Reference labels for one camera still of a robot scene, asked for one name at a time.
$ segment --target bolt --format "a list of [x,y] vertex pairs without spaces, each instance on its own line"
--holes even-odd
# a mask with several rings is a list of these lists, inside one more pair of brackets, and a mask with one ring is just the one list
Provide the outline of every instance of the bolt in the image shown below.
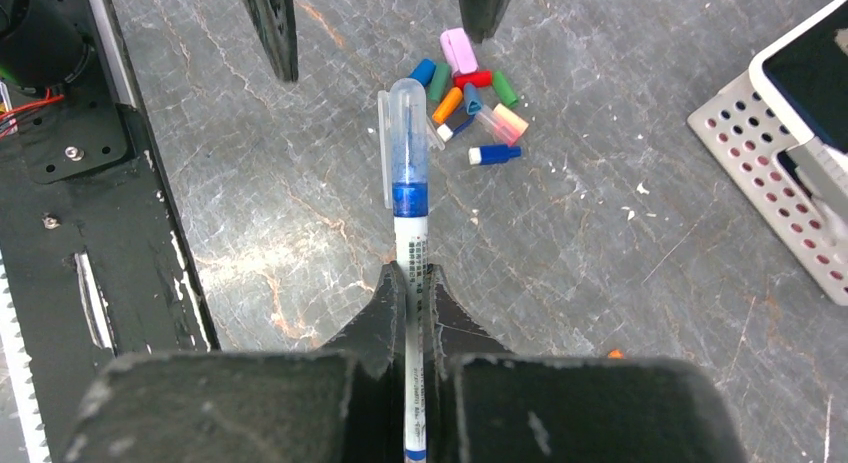
[[69,146],[65,148],[65,156],[71,161],[79,161],[85,156],[85,153],[76,146]]
[[55,230],[59,228],[59,225],[62,223],[59,222],[59,219],[53,215],[44,215],[44,218],[41,219],[41,222],[44,223],[44,227],[48,230]]

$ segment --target marker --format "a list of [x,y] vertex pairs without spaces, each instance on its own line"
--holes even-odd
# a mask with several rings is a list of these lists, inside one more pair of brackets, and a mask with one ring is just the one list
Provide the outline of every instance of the marker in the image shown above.
[[406,368],[403,440],[406,458],[427,457],[421,308],[427,272],[427,99],[418,81],[399,80],[389,91],[392,208],[397,262],[406,279]]

